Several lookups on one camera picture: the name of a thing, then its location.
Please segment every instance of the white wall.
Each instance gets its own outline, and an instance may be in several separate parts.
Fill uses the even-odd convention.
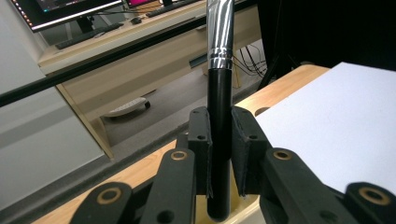
[[[34,36],[22,36],[9,12],[2,4],[0,93],[44,77],[35,61],[40,48],[22,42]],[[54,88],[1,107],[0,211],[102,155]]]

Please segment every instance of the silver ferrule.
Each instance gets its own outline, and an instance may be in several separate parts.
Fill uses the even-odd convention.
[[[233,68],[233,0],[207,0],[209,69]]]

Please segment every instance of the white paper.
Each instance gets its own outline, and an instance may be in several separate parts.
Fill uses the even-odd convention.
[[[257,120],[273,147],[296,152],[324,184],[396,193],[396,72],[340,63]]]

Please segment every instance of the desk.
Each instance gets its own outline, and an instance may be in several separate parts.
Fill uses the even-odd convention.
[[[247,99],[240,102],[238,106],[244,107],[254,114],[263,107],[271,107],[277,104],[328,70],[328,68],[314,65],[300,66],[269,86],[249,96]],[[129,184],[131,187],[140,185],[157,173],[163,153],[174,148],[175,145],[176,142],[174,141],[167,146],[158,149],[141,161],[138,161],[121,172],[111,176],[100,185],[111,181],[124,182]],[[43,216],[34,223],[68,223],[78,206],[87,197],[89,192],[91,192],[91,189],[80,194],[75,199],[65,203],[51,213]]]
[[[125,21],[116,31],[93,38],[63,50],[50,47],[38,62],[41,71],[50,76],[76,66],[101,61],[105,56],[145,40],[160,32],[172,31],[183,22],[205,16],[206,1],[179,8],[158,17],[144,19],[138,25]],[[114,62],[106,63],[80,77],[58,85],[57,88],[72,106],[78,117],[111,158],[109,143],[100,117],[150,91],[160,88],[191,71],[190,60],[207,51],[205,27],[180,32],[161,43],[125,53]],[[234,48],[261,38],[258,10],[250,4],[235,12]]]

